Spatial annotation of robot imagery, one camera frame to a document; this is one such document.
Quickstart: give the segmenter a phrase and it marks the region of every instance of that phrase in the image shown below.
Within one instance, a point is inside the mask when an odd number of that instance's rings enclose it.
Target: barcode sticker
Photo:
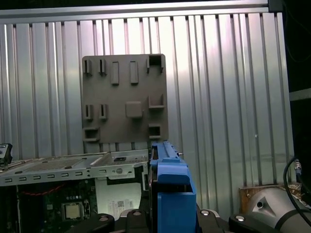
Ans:
[[[120,214],[124,211],[124,210],[129,210],[129,209],[133,209],[134,205],[133,205],[133,201],[129,200],[129,199],[125,199],[125,200],[111,200],[108,203],[108,210],[109,213],[112,215],[115,219],[118,219],[120,217]]]

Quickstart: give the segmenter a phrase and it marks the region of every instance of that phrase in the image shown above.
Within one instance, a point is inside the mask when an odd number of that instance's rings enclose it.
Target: motherboard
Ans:
[[[22,233],[62,233],[97,213],[94,179],[19,185]]]

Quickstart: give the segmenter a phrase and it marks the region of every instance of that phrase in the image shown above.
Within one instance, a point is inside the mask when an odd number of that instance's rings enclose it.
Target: gray plastic pegboard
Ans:
[[[82,65],[84,141],[168,139],[163,54],[87,56]]]

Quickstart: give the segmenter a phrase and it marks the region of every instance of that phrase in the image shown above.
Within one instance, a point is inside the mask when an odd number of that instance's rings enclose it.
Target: metal panel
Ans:
[[[79,60],[163,53],[170,142],[197,201],[238,212],[238,188],[280,182],[294,153],[282,15],[241,2],[1,12],[1,140],[15,159],[146,148],[83,145]]]
[[[33,24],[32,36],[37,153],[40,157],[49,157],[52,153],[52,145],[45,24]]]
[[[23,159],[36,156],[33,55],[29,24],[16,26],[17,126]]]
[[[311,99],[311,88],[290,93],[290,101]]]

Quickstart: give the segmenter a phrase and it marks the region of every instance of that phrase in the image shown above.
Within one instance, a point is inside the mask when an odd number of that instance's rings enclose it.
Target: blue plastic part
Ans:
[[[158,159],[150,162],[157,168],[158,184],[191,187],[189,192],[157,194],[157,232],[195,233],[196,189],[189,168],[169,142],[153,143],[152,147],[158,154]]]

